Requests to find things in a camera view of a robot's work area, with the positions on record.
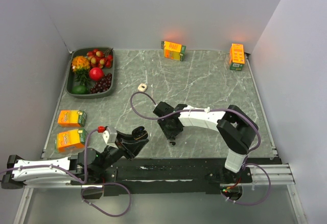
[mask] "green tray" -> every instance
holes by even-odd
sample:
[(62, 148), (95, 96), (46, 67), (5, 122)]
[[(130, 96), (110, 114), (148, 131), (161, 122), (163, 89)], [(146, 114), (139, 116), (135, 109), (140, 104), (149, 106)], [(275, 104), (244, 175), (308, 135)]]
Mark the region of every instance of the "green tray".
[[(72, 65), (72, 60), (76, 57), (76, 56), (86, 56), (87, 52), (92, 51), (93, 49), (99, 49), (102, 52), (105, 52), (106, 50), (108, 50), (109, 48), (106, 47), (94, 47), (94, 48), (87, 48), (87, 49), (78, 49), (76, 51), (73, 52), (71, 59), (69, 61), (69, 66)], [(68, 77), (66, 80), (66, 91), (68, 94), (70, 94), (71, 96), (74, 96), (75, 98), (78, 99), (95, 99), (95, 98), (103, 98), (106, 97), (108, 95), (110, 95), (113, 92), (113, 88), (114, 88), (114, 66), (115, 66), (115, 57), (114, 57), (114, 51), (111, 50), (110, 52), (112, 54), (112, 66), (111, 68), (103, 68), (103, 72), (104, 74), (107, 73), (111, 73), (112, 74), (112, 80), (111, 80), (111, 86), (108, 90), (106, 90), (105, 92), (102, 93), (97, 93), (97, 94), (85, 94), (85, 95), (77, 95), (77, 94), (72, 94), (72, 88), (74, 86), (79, 85), (78, 82), (75, 81), (75, 74), (72, 71), (72, 68), (69, 68), (69, 73), (68, 73)], [(91, 88), (95, 85), (96, 82), (94, 82), (93, 80), (91, 80), (90, 85), (88, 86), (88, 88)]]

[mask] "red apple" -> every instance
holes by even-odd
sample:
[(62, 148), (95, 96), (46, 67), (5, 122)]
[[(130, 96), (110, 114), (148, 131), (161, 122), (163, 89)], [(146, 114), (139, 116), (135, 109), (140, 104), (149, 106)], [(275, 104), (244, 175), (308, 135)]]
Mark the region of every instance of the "red apple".
[(95, 57), (92, 57), (92, 58), (91, 58), (91, 63), (92, 63), (92, 64), (96, 64), (96, 63), (97, 63), (97, 59), (96, 59)]
[(104, 77), (104, 73), (100, 68), (92, 68), (89, 72), (89, 76), (95, 82), (100, 81)]
[(106, 61), (105, 61), (104, 58), (102, 58), (102, 59), (100, 59), (99, 63), (102, 64), (102, 65), (104, 65), (106, 63)]
[(96, 52), (96, 55), (97, 55), (98, 57), (102, 58), (102, 57), (103, 57), (103, 52), (102, 52), (102, 51), (97, 51), (97, 52)]

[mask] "marble surface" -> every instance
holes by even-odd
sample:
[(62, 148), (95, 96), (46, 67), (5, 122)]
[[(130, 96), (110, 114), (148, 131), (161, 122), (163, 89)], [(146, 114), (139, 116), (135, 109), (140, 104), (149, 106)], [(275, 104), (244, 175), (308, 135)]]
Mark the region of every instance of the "marble surface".
[[(184, 62), (166, 59), (163, 51), (115, 50), (115, 90), (105, 98), (76, 99), (64, 91), (55, 124), (51, 131), (43, 158), (56, 159), (67, 154), (56, 154), (56, 134), (65, 131), (57, 125), (62, 109), (79, 109), (87, 113), (85, 129), (91, 131), (99, 125), (112, 125), (117, 130), (130, 133), (138, 126), (145, 126), (150, 142), (138, 155), (139, 158), (225, 158), (228, 148), (216, 131), (186, 127), (172, 146), (166, 140), (156, 121), (138, 117), (131, 109), (130, 96), (140, 83), (148, 85), (147, 93), (157, 102), (165, 101), (175, 107), (184, 103), (199, 108), (227, 108), (230, 104), (240, 107), (259, 126), (261, 146), (250, 157), (273, 156), (271, 142), (264, 122), (261, 106), (247, 65), (241, 72), (230, 71), (226, 65), (227, 52), (187, 51)], [(134, 99), (135, 108), (153, 117), (154, 106), (144, 95)], [(105, 143), (100, 134), (91, 137), (90, 147), (102, 151)]]

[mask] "pineapple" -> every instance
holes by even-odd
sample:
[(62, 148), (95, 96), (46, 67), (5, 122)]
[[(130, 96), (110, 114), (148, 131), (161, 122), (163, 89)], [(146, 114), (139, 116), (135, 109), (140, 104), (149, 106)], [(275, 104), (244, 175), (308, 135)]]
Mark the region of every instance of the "pineapple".
[(80, 85), (87, 86), (90, 82), (88, 72), (90, 70), (90, 63), (84, 56), (76, 56), (72, 60), (72, 69), (75, 73), (75, 80), (80, 82)]

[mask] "cardboard box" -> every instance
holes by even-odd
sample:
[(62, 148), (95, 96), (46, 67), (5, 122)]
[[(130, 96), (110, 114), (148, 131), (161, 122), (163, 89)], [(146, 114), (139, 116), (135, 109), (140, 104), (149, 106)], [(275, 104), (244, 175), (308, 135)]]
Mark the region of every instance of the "cardboard box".
[(245, 57), (243, 45), (233, 43), (229, 51), (229, 69), (241, 71), (244, 65)]
[(87, 132), (84, 128), (58, 133), (56, 140), (56, 152), (70, 152), (75, 149), (83, 149), (86, 136)]
[(82, 110), (62, 110), (59, 114), (58, 124), (61, 127), (84, 127), (86, 113)]
[(163, 49), (165, 58), (184, 61), (186, 46), (169, 41), (162, 41), (161, 49)]

